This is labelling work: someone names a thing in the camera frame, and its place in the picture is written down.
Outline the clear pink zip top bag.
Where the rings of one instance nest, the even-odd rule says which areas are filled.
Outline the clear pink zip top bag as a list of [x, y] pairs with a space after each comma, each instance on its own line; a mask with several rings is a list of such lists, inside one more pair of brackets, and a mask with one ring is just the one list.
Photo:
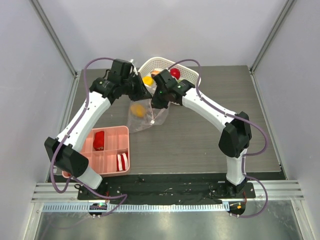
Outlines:
[[[146, 115], [143, 118], [134, 116], [130, 111], [130, 106], [133, 104], [141, 104], [146, 109]], [[127, 124], [126, 126], [129, 129], [129, 132], [137, 133], [140, 131], [144, 131], [153, 126], [162, 125], [169, 115], [169, 107], [168, 108], [153, 108], [151, 105], [151, 99], [139, 100], [139, 101], [131, 101], [128, 108], [128, 116], [127, 116]]]

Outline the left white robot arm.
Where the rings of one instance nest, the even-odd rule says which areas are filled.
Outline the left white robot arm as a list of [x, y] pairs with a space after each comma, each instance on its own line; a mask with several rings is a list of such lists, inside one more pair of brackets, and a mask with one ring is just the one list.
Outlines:
[[99, 77], [89, 87], [86, 99], [67, 127], [57, 137], [48, 137], [45, 150], [50, 167], [57, 167], [89, 187], [89, 194], [100, 200], [107, 192], [102, 176], [92, 169], [87, 157], [80, 152], [90, 131], [115, 100], [127, 95], [132, 101], [152, 98], [140, 73], [123, 77], [110, 72]]

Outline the red fake apple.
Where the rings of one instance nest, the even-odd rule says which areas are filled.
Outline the red fake apple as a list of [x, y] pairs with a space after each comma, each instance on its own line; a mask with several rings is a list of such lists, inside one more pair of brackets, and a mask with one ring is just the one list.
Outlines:
[[177, 80], [178, 80], [178, 79], [180, 78], [180, 76], [181, 76], [181, 72], [180, 72], [180, 70], [177, 69], [177, 68], [171, 68], [169, 72], [170, 72], [171, 76], [174, 77], [174, 78], [176, 78]]

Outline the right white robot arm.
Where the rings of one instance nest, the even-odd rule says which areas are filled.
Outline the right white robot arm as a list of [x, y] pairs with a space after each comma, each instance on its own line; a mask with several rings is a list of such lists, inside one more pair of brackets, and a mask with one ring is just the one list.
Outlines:
[[177, 81], [167, 69], [152, 78], [156, 83], [151, 100], [153, 108], [163, 109], [170, 102], [176, 103], [201, 115], [221, 133], [218, 147], [226, 156], [225, 191], [230, 197], [238, 197], [247, 182], [242, 164], [252, 138], [249, 116], [243, 111], [237, 114], [220, 105], [212, 108], [214, 101], [205, 101], [194, 84], [186, 79]]

